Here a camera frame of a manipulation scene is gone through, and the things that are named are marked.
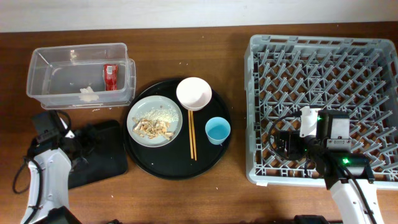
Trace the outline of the white tissue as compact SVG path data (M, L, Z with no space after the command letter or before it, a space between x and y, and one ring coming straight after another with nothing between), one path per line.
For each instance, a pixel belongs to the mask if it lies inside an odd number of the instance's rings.
M86 88L80 88L79 99L81 101L89 103L98 100L99 96L94 93L93 89L90 86L88 86Z

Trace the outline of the pile of peanut shells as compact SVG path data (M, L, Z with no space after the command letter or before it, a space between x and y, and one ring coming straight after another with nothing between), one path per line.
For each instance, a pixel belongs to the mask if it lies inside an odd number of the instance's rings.
M174 132L169 131L170 123L161 120L137 120L137 124L133 127L133 132L140 135L140 137L148 137L154 139L162 136L166 140L171 140Z

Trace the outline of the blue cup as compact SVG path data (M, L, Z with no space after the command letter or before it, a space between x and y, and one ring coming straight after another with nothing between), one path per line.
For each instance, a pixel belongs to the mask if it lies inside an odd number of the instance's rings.
M205 124L205 132L209 142L214 145L222 144L231 133L230 123L222 117L214 117Z

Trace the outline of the grey plate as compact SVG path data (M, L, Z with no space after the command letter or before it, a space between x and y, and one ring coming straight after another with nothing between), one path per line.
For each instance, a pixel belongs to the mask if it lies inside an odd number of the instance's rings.
M170 123L169 127L169 131L174 132L174 136L171 138L171 140L166 140L162 136L159 136L154 139L149 139L148 137L142 138L140 137L140 135L133 132L132 129L137 124L137 120L140 120L139 118L140 115L152 109L174 109L177 111L179 120ZM155 95L155 96L145 97L132 106L132 108L127 114L126 127L131 139L133 139L136 143L140 144L141 146L161 147L170 143L177 137L182 128L182 124L183 124L182 112L180 111L180 108L177 106L177 104L165 96Z

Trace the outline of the red snack wrapper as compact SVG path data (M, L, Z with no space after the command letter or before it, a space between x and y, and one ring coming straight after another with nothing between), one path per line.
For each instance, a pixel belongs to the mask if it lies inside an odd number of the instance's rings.
M118 65L104 65L104 83L106 91L117 90Z

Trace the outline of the pile of white rice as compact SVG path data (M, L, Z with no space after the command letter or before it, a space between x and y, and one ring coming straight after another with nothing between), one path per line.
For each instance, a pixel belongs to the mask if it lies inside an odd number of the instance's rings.
M179 120L177 111L174 109L152 109L140 115L139 118L153 121L165 121L168 123Z

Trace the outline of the wooden chopstick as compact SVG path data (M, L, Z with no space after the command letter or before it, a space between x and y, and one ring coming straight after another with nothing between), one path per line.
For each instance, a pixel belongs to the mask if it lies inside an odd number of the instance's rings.
M193 111L190 111L190 121L191 121L191 132L192 132L193 158L195 161L197 161L197 145L196 145L195 123L194 123Z
M193 139L192 139L192 123L191 123L191 112L188 110L188 130L189 130L189 140L190 140L190 157L194 158L193 155Z

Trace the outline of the pink bowl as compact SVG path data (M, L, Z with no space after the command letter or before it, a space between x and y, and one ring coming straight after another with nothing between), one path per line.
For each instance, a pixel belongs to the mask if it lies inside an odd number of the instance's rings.
M189 111L203 109L212 98L211 86L203 79L189 77L183 79L176 89L177 99Z

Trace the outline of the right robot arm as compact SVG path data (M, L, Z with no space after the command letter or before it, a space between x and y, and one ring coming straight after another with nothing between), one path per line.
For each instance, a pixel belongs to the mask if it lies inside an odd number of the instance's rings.
M299 130L269 134L271 149L285 160L315 164L343 223L383 223L370 161L351 152L348 114L304 106L290 117L300 119Z

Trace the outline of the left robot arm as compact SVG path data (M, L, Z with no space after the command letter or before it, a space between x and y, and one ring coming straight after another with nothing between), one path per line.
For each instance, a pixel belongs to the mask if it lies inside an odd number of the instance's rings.
M100 141L92 125L72 131L69 115L50 110L32 117L33 138L22 167L30 172L29 199L21 223L79 223L69 210L68 180L88 165Z

